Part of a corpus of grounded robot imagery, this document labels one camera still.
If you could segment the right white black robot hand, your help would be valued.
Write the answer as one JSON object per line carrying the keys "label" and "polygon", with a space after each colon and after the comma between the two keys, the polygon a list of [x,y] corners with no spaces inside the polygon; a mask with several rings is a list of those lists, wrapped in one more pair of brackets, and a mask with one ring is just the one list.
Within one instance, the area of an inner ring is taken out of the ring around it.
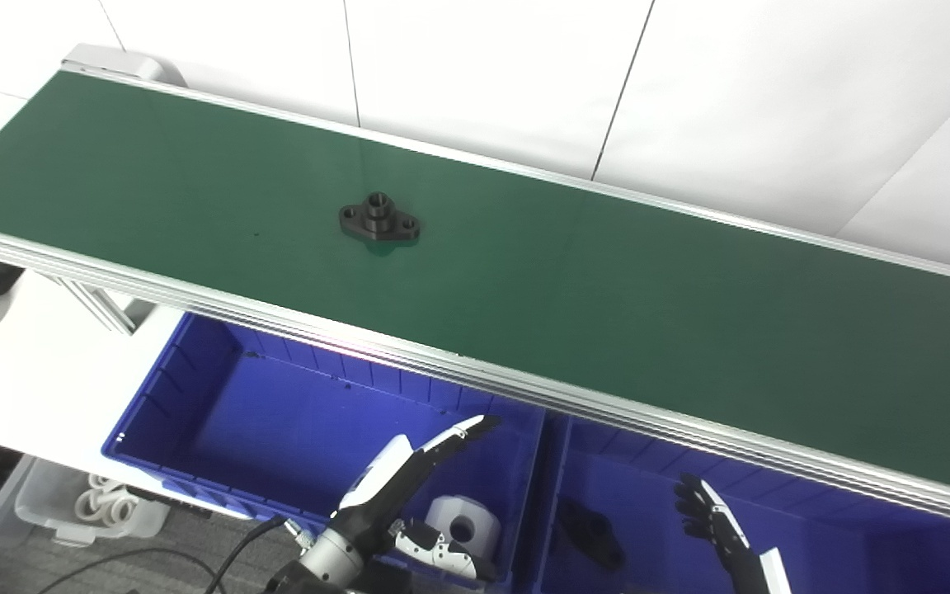
{"label": "right white black robot hand", "polygon": [[682,473],[672,489],[684,533],[715,549],[736,593],[792,593],[780,550],[754,550],[731,508],[709,482]]}

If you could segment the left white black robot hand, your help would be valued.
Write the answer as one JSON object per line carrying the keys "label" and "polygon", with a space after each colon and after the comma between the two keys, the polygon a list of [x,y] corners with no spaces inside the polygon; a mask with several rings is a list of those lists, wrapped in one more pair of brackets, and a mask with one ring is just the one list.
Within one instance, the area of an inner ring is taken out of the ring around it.
{"label": "left white black robot hand", "polygon": [[393,437],[340,500],[328,530],[364,560],[396,550],[460,578],[493,582],[496,568],[491,561],[457,540],[448,540],[444,531],[430,524],[404,521],[401,512],[437,466],[482,439],[499,422],[498,415],[474,415],[419,447],[412,446],[406,435]]}

